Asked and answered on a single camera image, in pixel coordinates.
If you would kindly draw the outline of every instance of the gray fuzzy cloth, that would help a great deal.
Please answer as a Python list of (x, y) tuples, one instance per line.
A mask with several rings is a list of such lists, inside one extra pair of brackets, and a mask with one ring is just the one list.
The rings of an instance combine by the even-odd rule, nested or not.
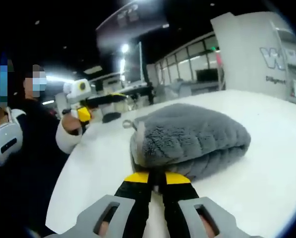
[(204, 178), (237, 161), (250, 135), (225, 114), (173, 104), (137, 118), (130, 141), (135, 170), (162, 168), (190, 179)]

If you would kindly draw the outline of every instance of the person's hand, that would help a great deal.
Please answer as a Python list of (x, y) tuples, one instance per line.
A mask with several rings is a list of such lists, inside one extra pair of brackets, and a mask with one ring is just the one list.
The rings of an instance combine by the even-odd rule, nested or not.
[(74, 130), (80, 129), (82, 127), (80, 120), (73, 117), (71, 113), (67, 113), (62, 118), (62, 126), (64, 130), (71, 134)]

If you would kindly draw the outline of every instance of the person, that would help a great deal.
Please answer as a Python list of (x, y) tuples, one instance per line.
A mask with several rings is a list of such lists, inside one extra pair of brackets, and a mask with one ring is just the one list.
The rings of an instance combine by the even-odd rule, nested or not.
[(52, 233), (45, 226), (53, 189), (74, 146), (81, 139), (81, 123), (71, 114), (61, 120), (40, 102), (45, 72), (39, 65), (26, 72), (24, 98), (17, 106), (23, 132), (21, 150), (1, 167), (1, 200), (23, 226), (41, 236)]

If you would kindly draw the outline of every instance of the white pillar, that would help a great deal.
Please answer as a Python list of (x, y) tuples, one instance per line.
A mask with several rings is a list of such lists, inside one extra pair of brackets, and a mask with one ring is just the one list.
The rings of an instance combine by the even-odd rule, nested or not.
[[(286, 72), (280, 44), (272, 28), (289, 29), (273, 12), (234, 16), (226, 13), (211, 20), (220, 47), (226, 89), (286, 98)], [(267, 77), (281, 80), (274, 83)]]
[(58, 93), (55, 95), (55, 102), (57, 104), (59, 115), (62, 117), (64, 109), (68, 109), (67, 99), (64, 93)]

